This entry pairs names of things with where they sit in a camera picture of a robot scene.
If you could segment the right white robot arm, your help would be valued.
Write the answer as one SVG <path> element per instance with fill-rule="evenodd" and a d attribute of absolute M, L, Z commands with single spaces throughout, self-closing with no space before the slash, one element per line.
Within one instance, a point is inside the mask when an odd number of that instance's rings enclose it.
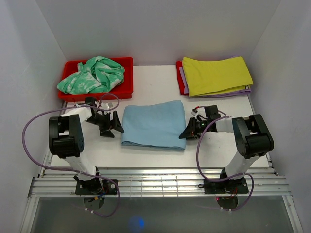
<path fill-rule="evenodd" d="M 192 110 L 193 117 L 180 134 L 180 139 L 202 140 L 205 132 L 233 133 L 237 152 L 230 163 L 222 169 L 218 179 L 204 178 L 199 188 L 205 194 L 247 194 L 245 179 L 250 166 L 274 148 L 272 136 L 260 114 L 247 117 L 232 117 L 218 109 L 216 105 L 205 106 L 205 117 Z"/>

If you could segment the light blue trousers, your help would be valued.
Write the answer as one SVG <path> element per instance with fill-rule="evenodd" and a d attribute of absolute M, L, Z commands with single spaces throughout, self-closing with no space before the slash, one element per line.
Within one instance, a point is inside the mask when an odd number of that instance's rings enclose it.
<path fill-rule="evenodd" d="M 121 137 L 123 146 L 142 146 L 184 151 L 186 139 L 180 134 L 186 128 L 185 110 L 180 100 L 154 104 L 126 106 Z"/>

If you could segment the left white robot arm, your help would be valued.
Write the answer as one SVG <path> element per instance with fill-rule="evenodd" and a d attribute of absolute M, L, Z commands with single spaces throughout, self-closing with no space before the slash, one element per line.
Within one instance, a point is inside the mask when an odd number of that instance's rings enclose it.
<path fill-rule="evenodd" d="M 49 148 L 52 155 L 57 155 L 77 170 L 74 176 L 77 181 L 75 194 L 116 195 L 118 181 L 98 178 L 98 168 L 82 154 L 85 148 L 83 122 L 98 126 L 100 137 L 114 138 L 112 130 L 124 133 L 117 111 L 105 113 L 98 110 L 96 102 L 95 98 L 88 97 L 84 104 L 77 105 L 67 113 L 50 117 Z"/>

